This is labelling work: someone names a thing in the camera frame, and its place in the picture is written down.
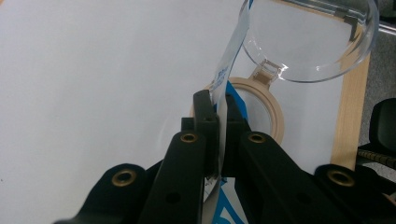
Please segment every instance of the wooden board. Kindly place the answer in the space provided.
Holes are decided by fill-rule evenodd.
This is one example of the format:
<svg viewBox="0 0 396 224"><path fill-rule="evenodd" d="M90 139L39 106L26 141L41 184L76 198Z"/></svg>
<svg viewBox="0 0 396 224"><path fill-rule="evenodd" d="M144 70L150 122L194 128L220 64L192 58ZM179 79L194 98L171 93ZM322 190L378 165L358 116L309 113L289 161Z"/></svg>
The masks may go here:
<svg viewBox="0 0 396 224"><path fill-rule="evenodd" d="M355 168L361 130L361 115L370 56L344 76L332 148L332 164Z"/></svg>

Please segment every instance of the brass insert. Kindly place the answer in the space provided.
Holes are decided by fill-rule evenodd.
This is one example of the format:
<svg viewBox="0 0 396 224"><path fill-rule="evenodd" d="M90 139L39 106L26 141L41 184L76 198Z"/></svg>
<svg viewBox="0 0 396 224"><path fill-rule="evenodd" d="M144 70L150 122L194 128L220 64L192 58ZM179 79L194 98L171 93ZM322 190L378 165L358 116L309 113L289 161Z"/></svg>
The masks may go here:
<svg viewBox="0 0 396 224"><path fill-rule="evenodd" d="M195 133L185 133L181 135L180 140L185 143L193 143L198 139L198 135Z"/></svg>
<svg viewBox="0 0 396 224"><path fill-rule="evenodd" d="M355 180L347 173L337 170L330 170L327 172L327 177L337 185L344 187L352 187L355 185Z"/></svg>
<svg viewBox="0 0 396 224"><path fill-rule="evenodd" d="M136 177L137 174L135 171L130 169L123 169L113 175L111 182L114 186L122 188L134 183Z"/></svg>
<svg viewBox="0 0 396 224"><path fill-rule="evenodd" d="M265 142L265 137L262 136L261 134L253 133L248 136L248 140L250 140L254 143L263 143L263 142Z"/></svg>

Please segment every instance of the white tabletop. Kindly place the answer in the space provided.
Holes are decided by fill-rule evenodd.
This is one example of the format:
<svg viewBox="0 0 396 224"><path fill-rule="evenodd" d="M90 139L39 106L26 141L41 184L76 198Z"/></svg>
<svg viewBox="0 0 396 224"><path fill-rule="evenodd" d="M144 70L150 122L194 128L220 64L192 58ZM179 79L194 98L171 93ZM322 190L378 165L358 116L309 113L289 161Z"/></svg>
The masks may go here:
<svg viewBox="0 0 396 224"><path fill-rule="evenodd" d="M213 78L241 5L4 1L0 223L72 217L107 169L161 160L192 95ZM250 72L241 64L232 76ZM271 86L282 147L308 172L330 161L342 82Z"/></svg>

